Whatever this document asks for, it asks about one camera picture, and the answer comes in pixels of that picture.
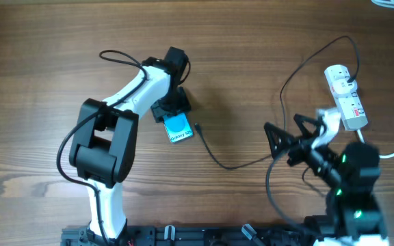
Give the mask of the teal Galaxy smartphone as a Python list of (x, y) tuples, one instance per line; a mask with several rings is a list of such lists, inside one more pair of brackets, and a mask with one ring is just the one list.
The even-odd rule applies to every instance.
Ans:
[(172, 117), (165, 117), (163, 123), (169, 140), (174, 144), (194, 135), (185, 113), (180, 113)]

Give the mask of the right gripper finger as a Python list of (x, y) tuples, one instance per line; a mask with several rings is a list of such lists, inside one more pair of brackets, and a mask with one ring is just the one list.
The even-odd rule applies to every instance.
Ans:
[[(321, 119), (313, 119), (305, 115), (295, 114), (293, 120), (297, 124), (303, 137), (318, 137), (324, 123)], [(307, 125), (314, 126), (314, 131), (307, 129)]]
[(287, 131), (269, 122), (266, 122), (263, 128), (270, 144), (270, 152), (273, 159), (294, 145), (295, 137)]

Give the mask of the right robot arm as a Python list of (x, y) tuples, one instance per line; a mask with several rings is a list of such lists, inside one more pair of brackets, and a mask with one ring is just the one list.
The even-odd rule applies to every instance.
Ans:
[(263, 128), (273, 162), (287, 156), (291, 167), (306, 163), (330, 188), (326, 195), (326, 213), (306, 217), (304, 223), (296, 223), (284, 214), (272, 196), (269, 176), (274, 164), (271, 164), (265, 187), (275, 211), (313, 245), (331, 241), (339, 245), (388, 245), (384, 217), (373, 193), (380, 176), (378, 149), (352, 142), (341, 154), (334, 152), (329, 143), (339, 132), (341, 114), (338, 111), (319, 110), (316, 118), (297, 114), (294, 120), (301, 131), (298, 137), (265, 123)]

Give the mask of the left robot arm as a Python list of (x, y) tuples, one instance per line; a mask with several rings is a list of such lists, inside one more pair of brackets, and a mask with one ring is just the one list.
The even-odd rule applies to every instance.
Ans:
[(77, 183), (88, 188), (88, 232), (99, 245), (124, 242), (122, 183), (134, 162), (138, 124), (145, 113), (150, 111), (164, 124), (172, 143), (193, 135), (187, 121), (192, 108), (181, 86), (191, 69), (185, 51), (170, 47), (162, 59), (139, 62), (128, 56), (124, 64), (138, 68), (135, 78), (103, 100), (87, 99), (76, 127), (65, 138), (71, 143), (69, 163), (77, 170)]

